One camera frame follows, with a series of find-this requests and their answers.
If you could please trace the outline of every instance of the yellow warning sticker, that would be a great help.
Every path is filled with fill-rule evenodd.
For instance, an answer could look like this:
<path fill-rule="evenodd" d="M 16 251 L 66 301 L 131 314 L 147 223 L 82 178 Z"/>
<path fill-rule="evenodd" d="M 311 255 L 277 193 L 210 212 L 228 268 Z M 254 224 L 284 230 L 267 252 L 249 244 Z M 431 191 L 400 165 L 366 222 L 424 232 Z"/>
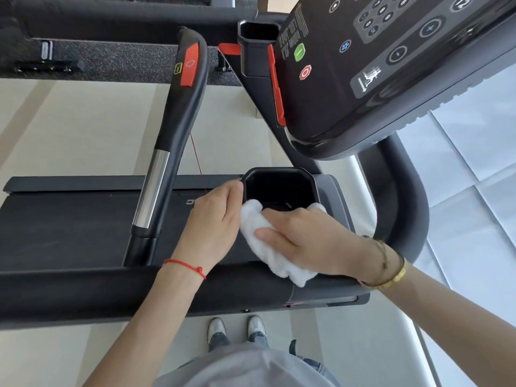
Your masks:
<path fill-rule="evenodd" d="M 178 75 L 179 73 L 181 73 L 183 71 L 183 63 L 182 62 L 178 62 L 176 65 L 175 65 L 175 68 L 174 68 L 174 74 L 175 75 Z"/>

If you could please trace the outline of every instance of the hand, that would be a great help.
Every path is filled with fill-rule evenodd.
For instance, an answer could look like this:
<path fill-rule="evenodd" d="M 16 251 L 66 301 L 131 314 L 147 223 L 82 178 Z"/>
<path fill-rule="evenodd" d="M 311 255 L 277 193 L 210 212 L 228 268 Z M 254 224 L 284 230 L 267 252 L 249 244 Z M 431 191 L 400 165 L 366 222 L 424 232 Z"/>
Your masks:
<path fill-rule="evenodd" d="M 261 214 L 276 228 L 255 235 L 302 268 L 324 274 L 347 275 L 372 282 L 382 274 L 382 253 L 374 240 L 343 227 L 317 208 Z"/>
<path fill-rule="evenodd" d="M 243 184 L 229 181 L 197 198 L 172 258 L 207 274 L 228 253 L 240 225 Z"/>

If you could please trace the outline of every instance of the emergency stop button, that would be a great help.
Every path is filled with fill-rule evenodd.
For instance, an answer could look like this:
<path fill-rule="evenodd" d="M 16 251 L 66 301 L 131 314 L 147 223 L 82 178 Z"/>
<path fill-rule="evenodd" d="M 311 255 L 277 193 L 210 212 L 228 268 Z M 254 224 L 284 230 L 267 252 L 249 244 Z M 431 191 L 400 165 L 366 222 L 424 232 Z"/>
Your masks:
<path fill-rule="evenodd" d="M 199 63 L 199 44 L 196 43 L 186 49 L 185 62 L 183 63 L 183 74 L 181 75 L 182 87 L 193 87 L 197 64 Z"/>

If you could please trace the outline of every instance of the black cup holder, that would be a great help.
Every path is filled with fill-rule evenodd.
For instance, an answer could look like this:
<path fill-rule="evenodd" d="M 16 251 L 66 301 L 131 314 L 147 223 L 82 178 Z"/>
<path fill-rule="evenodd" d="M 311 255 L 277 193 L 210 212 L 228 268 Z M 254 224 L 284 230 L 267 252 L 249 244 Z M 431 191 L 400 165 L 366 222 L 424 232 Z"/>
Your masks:
<path fill-rule="evenodd" d="M 274 23 L 238 23 L 237 41 L 241 46 L 242 74 L 246 77 L 269 77 L 267 47 L 273 44 L 280 33 Z"/>
<path fill-rule="evenodd" d="M 320 202 L 315 179 L 303 168 L 253 168 L 242 182 L 243 201 L 258 200 L 264 209 L 289 212 Z"/>

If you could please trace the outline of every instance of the red string bracelet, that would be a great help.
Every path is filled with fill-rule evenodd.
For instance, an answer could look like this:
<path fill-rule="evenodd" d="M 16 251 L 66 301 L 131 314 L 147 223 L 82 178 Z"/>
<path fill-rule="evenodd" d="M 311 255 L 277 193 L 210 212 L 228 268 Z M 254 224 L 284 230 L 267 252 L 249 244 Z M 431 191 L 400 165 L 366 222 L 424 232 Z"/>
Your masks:
<path fill-rule="evenodd" d="M 202 267 L 193 267 L 192 265 L 189 265 L 186 262 L 183 262 L 182 260 L 164 260 L 163 265 L 167 263 L 177 263 L 179 265 L 182 265 L 184 267 L 187 267 L 190 270 L 193 270 L 195 273 L 199 274 L 204 280 L 206 279 L 206 275 L 202 272 Z"/>

